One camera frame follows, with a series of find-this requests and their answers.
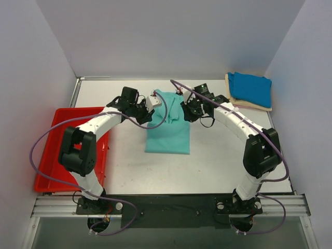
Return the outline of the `teal t shirt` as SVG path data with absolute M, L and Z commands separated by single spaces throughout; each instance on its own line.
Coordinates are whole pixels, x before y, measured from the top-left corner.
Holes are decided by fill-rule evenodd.
M 156 128 L 147 130 L 145 152 L 190 154 L 190 124 L 184 120 L 183 97 L 159 89 L 156 91 L 166 101 L 168 112 L 163 105 L 155 108 L 152 121 L 147 126 Z

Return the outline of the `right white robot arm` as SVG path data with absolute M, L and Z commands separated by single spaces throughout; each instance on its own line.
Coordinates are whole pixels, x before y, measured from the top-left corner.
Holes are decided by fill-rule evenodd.
M 226 126 L 245 143 L 245 174 L 234 190 L 235 197 L 231 200 L 235 211 L 244 212 L 250 207 L 250 200 L 257 196 L 263 181 L 282 162 L 278 133 L 273 128 L 265 129 L 252 122 L 225 96 L 210 93 L 207 84 L 193 89 L 179 87 L 177 93 L 183 96 L 181 107 L 186 121 L 212 118 L 213 121 Z

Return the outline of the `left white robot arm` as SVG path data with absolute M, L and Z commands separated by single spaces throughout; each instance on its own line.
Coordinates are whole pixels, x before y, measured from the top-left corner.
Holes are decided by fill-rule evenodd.
M 123 87 L 120 96 L 109 102 L 100 113 L 89 121 L 64 130 L 58 162 L 70 172 L 82 196 L 87 199 L 88 208 L 96 214 L 105 211 L 107 201 L 105 191 L 95 173 L 97 161 L 97 142 L 113 127 L 126 119 L 134 119 L 139 127 L 152 121 L 155 108 L 162 104 L 154 91 L 140 102 L 138 90 Z

